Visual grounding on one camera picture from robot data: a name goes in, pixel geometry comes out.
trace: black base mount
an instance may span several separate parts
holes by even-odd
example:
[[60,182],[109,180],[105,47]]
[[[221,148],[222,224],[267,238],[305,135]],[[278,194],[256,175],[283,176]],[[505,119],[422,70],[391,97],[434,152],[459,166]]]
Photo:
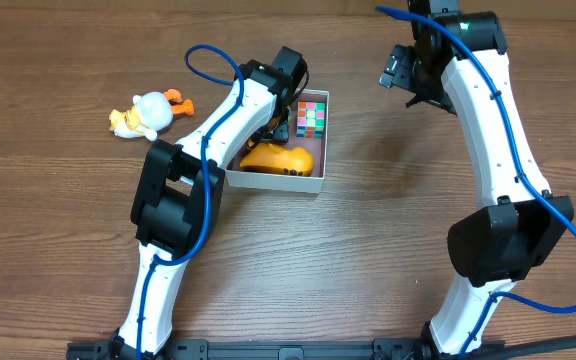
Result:
[[[144,360],[444,360],[418,338],[377,338],[373,341],[232,342],[211,343],[200,339],[170,340],[156,356]],[[126,346],[118,331],[110,340],[92,344],[68,344],[66,360],[134,360],[135,349]],[[486,354],[504,348],[504,342],[484,343]]]

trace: wooden table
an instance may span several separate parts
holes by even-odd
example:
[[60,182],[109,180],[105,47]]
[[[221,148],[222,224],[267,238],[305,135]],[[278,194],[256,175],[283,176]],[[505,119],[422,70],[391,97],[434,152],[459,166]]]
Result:
[[[576,23],[503,25],[533,153],[576,210]],[[331,93],[330,144],[317,197],[225,189],[173,336],[416,336],[450,285],[446,234],[474,211],[474,184],[458,120],[407,110],[410,94],[378,84],[394,44],[412,41],[387,17],[0,10],[0,359],[63,359],[66,343],[107,338],[125,319],[138,262],[129,212],[150,144],[113,136],[108,114],[176,87],[197,113],[162,137],[196,128],[229,91],[184,65],[198,43],[239,62],[270,62],[282,45],[302,52],[309,88]],[[232,76],[212,54],[192,61]],[[576,303],[574,238],[516,292]],[[508,300],[486,331],[511,343],[572,334],[576,315]]]

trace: colorful cube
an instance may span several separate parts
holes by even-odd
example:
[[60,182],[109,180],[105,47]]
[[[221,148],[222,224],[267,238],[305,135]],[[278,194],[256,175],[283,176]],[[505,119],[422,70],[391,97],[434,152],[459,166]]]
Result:
[[297,137],[321,139],[326,127],[326,104],[300,101],[297,108]]

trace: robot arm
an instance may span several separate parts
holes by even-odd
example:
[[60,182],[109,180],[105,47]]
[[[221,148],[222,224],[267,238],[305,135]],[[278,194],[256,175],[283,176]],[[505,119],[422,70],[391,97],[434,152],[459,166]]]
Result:
[[[553,198],[532,157],[515,106],[507,46],[493,13],[464,15],[456,0],[410,1],[412,12],[431,18],[474,51],[503,94],[525,175],[549,201],[572,219],[568,197]],[[439,32],[413,22],[414,47],[397,45],[380,84],[415,94],[407,104],[427,102],[458,116],[472,163],[478,211],[448,233],[457,271],[439,313],[427,323],[422,341],[433,359],[455,355],[471,336],[490,293],[510,291],[533,266],[541,265],[563,232],[518,181],[504,125],[494,97],[473,63]],[[494,303],[467,351],[481,346]]]
[[[235,80],[226,100],[197,130],[176,145],[159,140],[148,151],[131,212],[131,220],[138,226],[136,237],[141,242],[139,273],[128,317],[116,338],[121,342],[120,353],[127,358],[133,356],[136,348],[139,321],[143,326],[141,344],[145,358],[157,355],[172,332],[172,311],[187,262],[155,269],[146,293],[144,317],[138,319],[142,288],[153,257],[178,259],[194,246],[204,221],[204,181],[210,181],[213,190],[210,226],[214,226],[225,167],[251,137],[253,142],[258,141],[286,118],[306,64],[301,54],[284,47],[271,65],[251,60],[240,69],[244,74],[243,102],[210,138],[206,149],[210,169],[207,179],[199,160],[202,137],[234,106],[240,80]],[[190,194],[166,186],[166,179],[182,179],[193,185]]]

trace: blue cable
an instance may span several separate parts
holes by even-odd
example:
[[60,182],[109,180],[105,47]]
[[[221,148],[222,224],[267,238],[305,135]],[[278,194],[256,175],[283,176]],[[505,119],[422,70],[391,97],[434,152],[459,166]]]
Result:
[[[484,66],[479,62],[479,60],[475,57],[475,55],[468,49],[468,47],[453,33],[451,33],[448,29],[446,29],[441,24],[435,22],[434,20],[425,18],[423,16],[410,13],[408,11],[403,11],[399,9],[394,9],[386,6],[378,6],[378,11],[381,11],[387,15],[392,16],[395,19],[403,20],[403,21],[418,21],[424,25],[427,25],[439,32],[441,32],[444,36],[446,36],[452,43],[459,49],[459,51],[464,54],[470,61],[472,61],[473,65],[479,71],[481,76],[483,77],[484,81],[490,88],[492,94],[497,94],[498,90],[493,82],[492,78],[484,68]],[[508,138],[508,145],[510,146],[510,153],[512,155],[512,160],[515,164],[515,169],[517,170],[518,178],[521,180],[522,184],[526,187],[526,190],[546,209],[550,212],[559,222],[561,222],[566,228],[576,237],[576,226],[568,220],[559,210],[557,210],[554,206],[552,206],[530,183],[528,178],[524,174],[523,167],[521,166],[521,161],[519,159],[519,152],[517,151],[517,144],[515,143],[515,136],[512,131],[512,126],[510,124],[510,119],[508,117],[508,111],[506,110],[506,106],[504,105],[503,99],[500,96],[495,96],[495,100],[497,102],[497,106],[499,107],[499,112],[501,113],[501,118],[504,123],[504,128],[506,130],[506,137]],[[509,299],[513,299],[515,301],[519,301],[522,304],[526,304],[531,306],[535,309],[546,311],[555,314],[571,314],[576,312],[576,305],[573,306],[565,306],[565,307],[558,307],[558,306],[549,306],[544,305],[530,299],[527,299],[523,296],[515,295],[505,291],[497,291],[490,294],[490,297],[486,301],[484,309],[477,321],[473,331],[470,333],[470,336],[462,346],[459,352],[459,358],[463,358],[468,350],[468,346],[470,342],[477,336],[479,330],[483,326],[483,323],[488,316],[488,312],[490,311],[490,307],[492,306],[493,302],[497,301],[499,297],[507,297]]]
[[206,132],[206,135],[204,135],[204,137],[202,138],[202,141],[201,141],[201,171],[202,171],[202,174],[204,177],[205,206],[204,206],[204,222],[201,226],[201,232],[199,233],[199,238],[197,239],[197,242],[192,247],[192,249],[190,249],[190,251],[188,251],[188,253],[186,253],[184,256],[180,257],[177,260],[164,260],[164,259],[160,258],[159,256],[155,255],[152,259],[152,263],[150,264],[150,269],[148,270],[148,273],[146,274],[146,278],[144,279],[144,285],[141,289],[141,300],[139,302],[139,315],[137,317],[137,345],[135,346],[135,348],[136,348],[135,350],[137,351],[137,360],[142,359],[141,336],[142,336],[142,332],[143,332],[144,311],[146,308],[146,294],[148,291],[148,283],[150,282],[150,278],[152,277],[152,275],[155,272],[155,268],[157,267],[157,265],[176,266],[176,265],[181,265],[181,264],[185,263],[186,261],[193,258],[195,255],[197,255],[199,250],[201,250],[204,243],[206,242],[206,238],[208,237],[208,230],[210,228],[211,197],[212,197],[212,189],[210,187],[210,178],[209,178],[210,175],[208,172],[209,171],[208,159],[206,158],[206,148],[208,147],[208,140],[210,140],[210,137],[215,132],[215,130],[217,130],[217,128],[221,124],[223,124],[224,121],[226,121],[232,114],[235,113],[235,111],[237,111],[237,109],[242,105],[242,101],[243,101],[243,97],[244,97],[244,75],[241,73],[241,69],[239,69],[239,66],[237,66],[237,63],[235,63],[235,61],[230,56],[228,56],[228,54],[223,52],[222,50],[220,50],[220,49],[218,49],[212,45],[206,45],[206,44],[195,45],[195,46],[191,47],[190,49],[188,49],[188,51],[186,52],[186,55],[184,56],[184,60],[186,61],[186,66],[188,66],[188,68],[192,72],[203,77],[204,79],[208,79],[210,81],[216,82],[218,84],[223,84],[223,85],[233,85],[234,84],[233,81],[220,80],[220,79],[216,79],[210,75],[206,75],[206,74],[200,72],[199,70],[195,69],[192,65],[190,65],[190,63],[188,62],[188,57],[190,56],[190,54],[192,54],[193,52],[195,52],[196,50],[199,50],[199,49],[210,50],[210,51],[213,51],[213,52],[221,55],[221,57],[226,59],[226,61],[228,61],[228,63],[233,67],[233,69],[235,69],[235,73],[237,74],[237,80],[239,81],[239,95],[237,96],[237,100],[235,101],[235,104],[233,105],[233,107],[230,108],[230,110],[228,110],[228,112],[226,112],[219,120],[217,120],[210,127],[210,129],[208,130],[208,132]]

